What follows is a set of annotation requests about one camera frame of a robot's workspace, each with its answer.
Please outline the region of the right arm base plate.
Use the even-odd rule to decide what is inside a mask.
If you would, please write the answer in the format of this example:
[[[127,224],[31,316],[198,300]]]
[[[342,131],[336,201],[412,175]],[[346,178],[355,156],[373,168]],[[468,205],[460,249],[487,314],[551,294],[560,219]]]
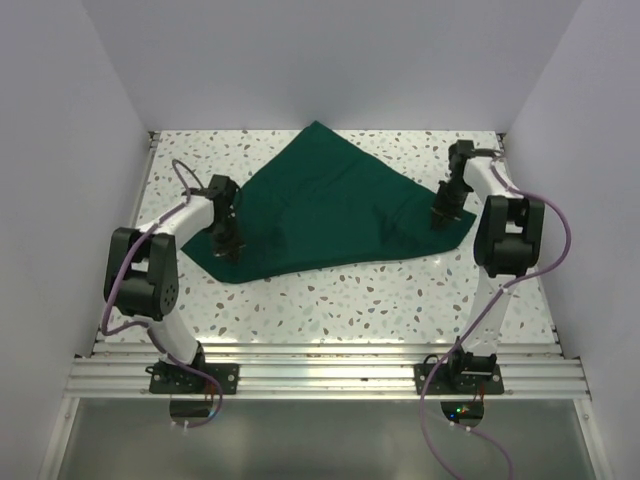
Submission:
[[[435,363],[419,363],[413,365],[414,383],[417,394],[421,394],[429,373]],[[496,366],[494,374],[475,375],[458,374],[451,376],[448,373],[447,364],[441,366],[426,388],[425,395],[502,395],[505,387],[499,366]]]

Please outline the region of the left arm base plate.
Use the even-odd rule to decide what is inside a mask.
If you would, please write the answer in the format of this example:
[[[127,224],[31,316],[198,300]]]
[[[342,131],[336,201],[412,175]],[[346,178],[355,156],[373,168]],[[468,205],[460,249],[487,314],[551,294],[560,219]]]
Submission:
[[[150,375],[149,392],[152,394],[234,395],[240,378],[240,367],[235,363],[206,363],[201,374],[187,372],[184,368],[158,361],[147,366]]]

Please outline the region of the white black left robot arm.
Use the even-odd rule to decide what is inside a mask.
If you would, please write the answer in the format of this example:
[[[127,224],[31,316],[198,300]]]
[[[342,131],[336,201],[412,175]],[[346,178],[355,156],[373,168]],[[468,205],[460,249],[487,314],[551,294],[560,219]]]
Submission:
[[[199,233],[209,236],[215,259],[236,262],[244,246],[235,216],[239,187],[215,175],[207,186],[188,188],[184,201],[141,228],[116,229],[110,241],[100,330],[116,335],[145,329],[160,354],[147,368],[153,394],[232,394],[234,364],[207,362],[202,344],[180,316],[178,252]]]

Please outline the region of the green surgical cloth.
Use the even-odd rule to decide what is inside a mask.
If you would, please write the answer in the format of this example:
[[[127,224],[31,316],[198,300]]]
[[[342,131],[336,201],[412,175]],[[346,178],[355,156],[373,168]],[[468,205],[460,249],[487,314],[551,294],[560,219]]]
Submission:
[[[431,225],[435,193],[314,122],[239,192],[244,243],[236,261],[217,257],[201,232],[183,253],[218,281],[240,284],[345,264],[406,260],[452,251],[475,214]]]

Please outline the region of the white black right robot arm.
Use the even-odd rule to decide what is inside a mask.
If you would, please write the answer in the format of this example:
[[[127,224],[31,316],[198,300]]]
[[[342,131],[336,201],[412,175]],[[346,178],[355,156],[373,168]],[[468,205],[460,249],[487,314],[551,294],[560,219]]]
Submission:
[[[430,395],[504,392],[497,364],[500,330],[518,281],[539,259],[544,203],[516,192],[496,169],[498,152],[458,140],[448,149],[449,177],[439,182],[432,226],[462,219],[469,194],[482,202],[473,258],[479,269],[469,321],[451,351],[426,364],[423,389]]]

